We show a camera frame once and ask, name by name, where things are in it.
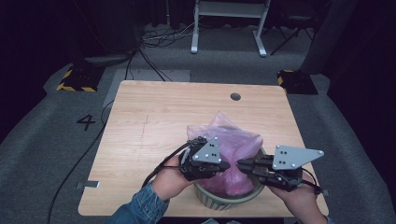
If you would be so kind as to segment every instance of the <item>denim sleeve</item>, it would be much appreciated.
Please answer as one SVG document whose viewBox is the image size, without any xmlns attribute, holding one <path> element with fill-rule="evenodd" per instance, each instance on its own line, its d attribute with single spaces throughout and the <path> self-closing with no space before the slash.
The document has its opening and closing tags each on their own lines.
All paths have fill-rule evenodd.
<svg viewBox="0 0 396 224">
<path fill-rule="evenodd" d="M 107 224 L 154 224 L 163 217 L 168 204 L 169 201 L 163 202 L 149 183 L 134 195 L 130 203 L 122 205 L 107 221 Z"/>
<path fill-rule="evenodd" d="M 329 217 L 326 218 L 327 218 L 327 224 L 335 224 L 335 222 L 331 218 Z"/>
</svg>

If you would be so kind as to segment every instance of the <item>green bowl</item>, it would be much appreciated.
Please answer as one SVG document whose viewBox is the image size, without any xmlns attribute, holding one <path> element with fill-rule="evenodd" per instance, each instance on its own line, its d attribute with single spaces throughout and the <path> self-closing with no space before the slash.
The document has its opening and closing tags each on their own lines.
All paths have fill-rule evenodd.
<svg viewBox="0 0 396 224">
<path fill-rule="evenodd" d="M 263 155 L 264 155 L 264 150 L 263 148 L 261 148 L 257 153 L 257 155 L 254 157 L 254 159 L 261 158 Z M 204 206 L 210 209 L 219 210 L 219 211 L 229 209 L 236 204 L 246 203 L 254 199 L 264 189 L 264 185 L 260 183 L 258 177 L 254 175 L 249 175 L 248 177 L 252 180 L 255 189 L 246 194 L 239 196 L 227 196 L 223 198 L 207 191 L 201 186 L 201 184 L 195 183 L 194 184 L 195 195 Z"/>
</svg>

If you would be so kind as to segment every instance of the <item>pink plastic bag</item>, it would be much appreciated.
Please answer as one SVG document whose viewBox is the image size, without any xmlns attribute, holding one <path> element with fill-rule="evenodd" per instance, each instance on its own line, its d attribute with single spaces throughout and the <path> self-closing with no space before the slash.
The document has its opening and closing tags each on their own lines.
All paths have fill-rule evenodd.
<svg viewBox="0 0 396 224">
<path fill-rule="evenodd" d="M 221 159 L 231 164 L 224 173 L 217 173 L 210 179 L 200 180 L 202 187 L 217 195 L 236 196 L 254 190 L 252 181 L 236 167 L 238 160 L 254 157 L 262 146 L 262 137 L 239 129 L 224 114 L 218 114 L 209 125 L 189 125 L 187 136 L 190 140 L 205 136 L 218 138 Z"/>
</svg>

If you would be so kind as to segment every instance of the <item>black cable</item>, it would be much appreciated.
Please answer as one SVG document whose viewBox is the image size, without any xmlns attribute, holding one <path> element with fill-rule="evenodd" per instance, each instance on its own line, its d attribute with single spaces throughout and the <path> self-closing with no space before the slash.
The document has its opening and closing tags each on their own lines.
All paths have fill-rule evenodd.
<svg viewBox="0 0 396 224">
<path fill-rule="evenodd" d="M 67 179 L 69 178 L 69 176 L 73 173 L 73 171 L 76 169 L 76 167 L 78 166 L 78 164 L 82 161 L 82 159 L 84 159 L 84 157 L 87 155 L 87 153 L 91 150 L 91 148 L 93 147 L 93 145 L 95 144 L 95 142 L 99 139 L 100 135 L 102 134 L 103 130 L 105 129 L 106 124 L 103 125 L 102 129 L 100 130 L 100 132 L 96 135 L 96 137 L 93 139 L 93 141 L 91 142 L 90 146 L 87 148 L 87 150 L 85 150 L 85 152 L 81 155 L 81 157 L 78 159 L 78 161 L 74 164 L 74 166 L 72 167 L 72 169 L 69 171 L 69 173 L 66 175 L 66 177 L 64 178 L 64 180 L 62 181 L 61 185 L 59 186 L 59 188 L 56 190 L 55 195 L 52 198 L 52 202 L 49 206 L 49 213 L 47 216 L 47 224 L 50 224 L 50 216 L 52 213 L 52 208 L 53 205 L 55 205 L 55 200 L 58 197 L 59 192 L 61 191 L 62 187 L 64 186 L 64 183 L 67 181 Z"/>
<path fill-rule="evenodd" d="M 124 80 L 126 80 L 126 78 L 128 77 L 128 70 L 129 70 L 129 65 L 131 64 L 131 61 L 132 61 L 132 58 L 129 59 L 128 64 L 126 65 Z"/>
<path fill-rule="evenodd" d="M 164 165 L 174 156 L 176 156 L 176 154 L 181 151 L 182 149 L 184 149 L 185 147 L 187 147 L 190 143 L 187 142 L 185 143 L 183 146 L 179 147 L 178 149 L 176 149 L 174 152 L 172 152 L 172 154 L 170 154 L 168 157 L 166 157 L 157 167 L 155 167 L 154 171 L 151 172 L 151 174 L 148 175 L 148 177 L 146 177 L 145 182 L 143 182 L 142 188 L 145 187 L 148 182 L 150 181 L 150 179 L 152 177 L 154 177 L 155 175 L 157 175 L 161 169 L 164 167 Z"/>
<path fill-rule="evenodd" d="M 128 68 L 129 68 L 129 65 L 130 65 L 131 60 L 132 60 L 133 57 L 134 57 L 134 53 L 133 53 L 133 55 L 130 57 L 129 62 L 128 62 L 128 65 L 127 65 L 127 69 L 126 69 L 126 73 L 125 73 L 125 80 L 126 80 L 126 78 L 127 78 L 127 75 L 128 75 Z M 112 104 L 113 102 L 114 102 L 114 100 L 110 101 L 110 103 L 108 103 L 108 104 L 102 109 L 102 113 L 101 113 L 100 119 L 101 119 L 101 121 L 102 121 L 103 126 L 102 126 L 102 129 L 100 130 L 99 134 L 96 135 L 96 137 L 95 137 L 95 138 L 93 139 L 93 141 L 91 142 L 90 146 L 89 146 L 89 147 L 85 150 L 85 152 L 81 155 L 81 157 L 78 159 L 78 161 L 75 163 L 75 165 L 72 167 L 72 169 L 69 171 L 69 173 L 66 175 L 66 177 L 65 177 L 64 180 L 62 181 L 61 185 L 60 185 L 60 186 L 58 187 L 58 189 L 56 190 L 55 195 L 54 195 L 53 198 L 52 198 L 52 202 L 51 202 L 51 204 L 50 204 L 50 206 L 49 206 L 49 213 L 48 213 L 48 216 L 47 216 L 47 223 L 48 223 L 48 224 L 50 224 L 50 216 L 51 216 L 51 213 L 52 213 L 53 205 L 55 205 L 56 198 L 58 197 L 59 192 L 61 191 L 62 187 L 64 186 L 64 183 L 67 181 L 67 179 L 69 178 L 69 176 L 74 172 L 74 170 L 76 169 L 76 167 L 79 165 L 79 163 L 82 161 L 82 159 L 84 159 L 84 157 L 85 157 L 85 156 L 87 155 L 87 153 L 91 150 L 91 148 L 93 147 L 93 145 L 95 144 L 95 142 L 99 139 L 99 137 L 100 137 L 100 135 L 102 134 L 102 132 L 105 130 L 107 121 L 104 121 L 104 120 L 103 120 L 103 114 L 105 113 L 106 108 L 107 108 L 110 104 Z"/>
<path fill-rule="evenodd" d="M 314 175 L 312 175 L 312 173 L 309 172 L 309 171 L 307 171 L 305 168 L 303 168 L 303 170 L 304 170 L 305 172 L 307 172 L 307 173 L 312 177 L 312 179 L 314 179 L 314 183 L 315 183 L 315 185 L 317 185 L 318 183 L 317 183 L 317 180 L 315 179 Z"/>
<path fill-rule="evenodd" d="M 167 76 L 163 71 L 161 71 L 160 69 L 157 68 L 157 66 L 149 60 L 149 57 L 142 51 L 142 49 L 140 50 L 140 54 L 143 56 L 143 59 L 146 61 L 146 63 L 148 63 L 148 65 L 158 74 L 158 76 L 160 76 L 160 78 L 165 81 L 165 79 L 163 78 L 163 76 L 160 74 L 160 72 L 167 77 L 170 81 L 172 81 L 172 79 Z"/>
<path fill-rule="evenodd" d="M 108 48 L 100 39 L 99 37 L 95 34 L 95 32 L 93 31 L 93 29 L 90 26 L 90 23 L 88 22 L 87 18 L 85 18 L 84 14 L 82 13 L 81 8 L 79 7 L 79 5 L 77 4 L 76 0 L 73 0 L 74 5 L 76 6 L 79 14 L 81 15 L 82 19 L 84 19 L 85 23 L 88 25 L 88 28 L 90 29 L 91 33 L 93 34 L 93 37 L 98 41 L 98 43 L 104 48 L 107 49 L 113 53 L 127 53 L 127 52 L 118 52 L 115 51 L 113 49 Z"/>
</svg>

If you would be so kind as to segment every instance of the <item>table surface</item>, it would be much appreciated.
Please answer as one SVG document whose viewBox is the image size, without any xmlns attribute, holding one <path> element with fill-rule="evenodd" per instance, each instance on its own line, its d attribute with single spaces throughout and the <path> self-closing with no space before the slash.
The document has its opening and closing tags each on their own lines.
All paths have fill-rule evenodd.
<svg viewBox="0 0 396 224">
<path fill-rule="evenodd" d="M 230 95 L 237 92 L 239 101 Z M 244 131 L 263 138 L 267 154 L 276 145 L 304 147 L 286 94 L 278 86 L 188 82 L 122 81 L 108 118 L 78 211 L 83 216 L 111 216 L 131 201 L 151 171 L 187 141 L 188 125 L 207 125 L 222 112 Z M 308 163 L 304 168 L 311 171 Z M 329 210 L 322 195 L 318 205 Z M 268 188 L 252 201 L 229 210 L 203 206 L 187 187 L 172 199 L 166 217 L 292 217 Z"/>
</svg>

